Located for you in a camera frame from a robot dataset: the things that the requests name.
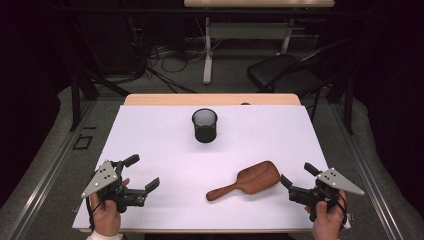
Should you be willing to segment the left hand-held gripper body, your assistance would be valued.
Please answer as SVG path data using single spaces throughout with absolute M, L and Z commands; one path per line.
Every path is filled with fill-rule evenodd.
M 81 194 L 86 199 L 97 193 L 101 200 L 113 200 L 117 210 L 124 213 L 128 206 L 143 207 L 147 193 L 145 190 L 128 189 L 123 184 L 123 161 L 106 160 L 95 172 Z

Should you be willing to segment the black mesh pen holder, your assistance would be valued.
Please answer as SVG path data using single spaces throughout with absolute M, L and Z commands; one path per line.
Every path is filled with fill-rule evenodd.
M 211 143 L 217 136 L 217 114 L 208 108 L 196 110 L 192 115 L 195 138 L 200 143 Z

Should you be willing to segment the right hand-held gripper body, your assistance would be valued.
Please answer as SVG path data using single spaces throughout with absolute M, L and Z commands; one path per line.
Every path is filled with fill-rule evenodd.
M 339 173 L 335 168 L 326 171 L 320 171 L 315 177 L 315 186 L 312 189 L 304 189 L 296 187 L 292 184 L 292 188 L 288 190 L 289 200 L 311 207 L 309 219 L 314 222 L 317 214 L 315 206 L 319 201 L 325 201 L 327 208 L 339 205 L 339 191 L 344 190 L 357 195 L 364 195 L 365 192 L 345 176 Z M 347 221 L 346 208 L 343 210 L 344 219 Z

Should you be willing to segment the black metal stand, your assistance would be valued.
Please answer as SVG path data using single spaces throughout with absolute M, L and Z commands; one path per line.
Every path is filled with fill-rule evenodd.
M 95 87 L 96 83 L 106 86 L 123 97 L 128 96 L 130 92 L 101 76 L 94 53 L 78 21 L 75 17 L 70 17 L 68 22 L 70 45 L 72 46 L 70 55 L 73 67 L 71 80 L 73 120 L 71 131 L 74 131 L 82 121 L 80 93 L 83 93 L 89 101 L 97 100 L 99 92 Z
M 333 82 L 331 90 L 327 95 L 329 103 L 340 103 L 343 101 L 343 125 L 347 132 L 352 135 L 352 110 L 354 98 L 354 78 L 350 73 L 341 73 Z

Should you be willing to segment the black folding chair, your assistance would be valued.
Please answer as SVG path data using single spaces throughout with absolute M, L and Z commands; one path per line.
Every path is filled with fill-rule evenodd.
M 290 93 L 302 98 L 319 92 L 336 78 L 336 73 L 321 77 L 314 69 L 339 57 L 352 43 L 351 38 L 343 39 L 315 49 L 300 59 L 289 54 L 274 56 L 249 66 L 247 77 L 260 93 Z

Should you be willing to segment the person's left hand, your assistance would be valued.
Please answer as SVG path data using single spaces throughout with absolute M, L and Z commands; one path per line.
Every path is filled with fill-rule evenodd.
M 97 193 L 90 195 L 94 230 L 104 236 L 120 233 L 121 214 L 113 200 L 101 200 Z

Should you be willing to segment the person's right hand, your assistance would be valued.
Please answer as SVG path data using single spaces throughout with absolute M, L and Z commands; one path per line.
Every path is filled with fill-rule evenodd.
M 316 206 L 317 218 L 313 223 L 312 234 L 315 240 L 339 240 L 339 231 L 344 219 L 346 194 L 339 191 L 339 205 L 327 208 L 325 201 L 319 201 Z

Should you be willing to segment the white-legged desk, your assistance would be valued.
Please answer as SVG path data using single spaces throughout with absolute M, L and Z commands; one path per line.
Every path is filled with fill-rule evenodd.
M 184 0 L 188 8 L 331 8 L 334 0 Z M 286 53 L 292 33 L 294 19 L 285 23 L 212 23 L 205 19 L 205 65 L 203 83 L 212 79 L 211 39 L 281 39 L 281 53 Z

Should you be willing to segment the metal floor rail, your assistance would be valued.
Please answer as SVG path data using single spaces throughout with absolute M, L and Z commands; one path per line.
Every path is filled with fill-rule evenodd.
M 82 208 L 79 197 L 96 157 L 99 128 L 93 122 L 97 104 L 83 105 L 82 120 L 71 131 L 59 113 L 52 132 L 16 191 L 0 209 L 0 240 L 84 240 L 72 227 Z
M 387 201 L 383 197 L 377 182 L 375 181 L 372 172 L 366 162 L 362 151 L 358 145 L 354 135 L 351 135 L 344 125 L 344 113 L 339 105 L 330 104 L 330 109 L 336 119 L 336 122 L 342 132 L 343 138 L 347 142 L 347 146 L 353 156 L 354 163 L 358 174 L 365 186 L 367 195 L 374 207 L 374 210 L 385 230 L 389 240 L 404 240 L 404 237 L 394 219 L 392 212 L 389 209 Z

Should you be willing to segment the brown wooden hairbrush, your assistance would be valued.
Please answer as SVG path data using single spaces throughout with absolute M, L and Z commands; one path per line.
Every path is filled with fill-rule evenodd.
M 233 190 L 241 190 L 245 194 L 256 194 L 280 182 L 280 173 L 271 161 L 263 161 L 241 170 L 236 181 L 225 187 L 214 189 L 206 194 L 208 201 L 215 201 Z

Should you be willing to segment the white table board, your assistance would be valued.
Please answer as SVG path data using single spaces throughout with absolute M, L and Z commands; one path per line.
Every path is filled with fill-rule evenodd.
M 310 189 L 310 163 L 328 168 L 306 109 L 289 105 L 217 106 L 217 137 L 203 144 L 194 137 L 193 106 L 123 106 L 101 161 L 139 162 L 124 169 L 131 187 L 153 179 L 159 186 L 144 206 L 122 216 L 124 231 L 294 232 L 312 227 L 304 207 L 288 198 L 282 184 L 253 195 L 234 190 L 216 201 L 207 192 L 232 184 L 239 171 L 269 160 L 294 185 Z

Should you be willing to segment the black metal crossbar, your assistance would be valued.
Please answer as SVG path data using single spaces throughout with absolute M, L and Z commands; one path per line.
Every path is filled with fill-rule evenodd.
M 67 15 L 116 15 L 116 16 L 182 16 L 182 17 L 212 17 L 212 16 L 286 16 L 305 18 L 362 18 L 373 16 L 372 10 L 344 11 L 327 8 L 317 8 L 312 10 L 296 10 L 294 8 L 180 8 L 180 9 L 86 9 L 86 8 L 66 8 L 50 7 L 48 12 L 54 14 Z

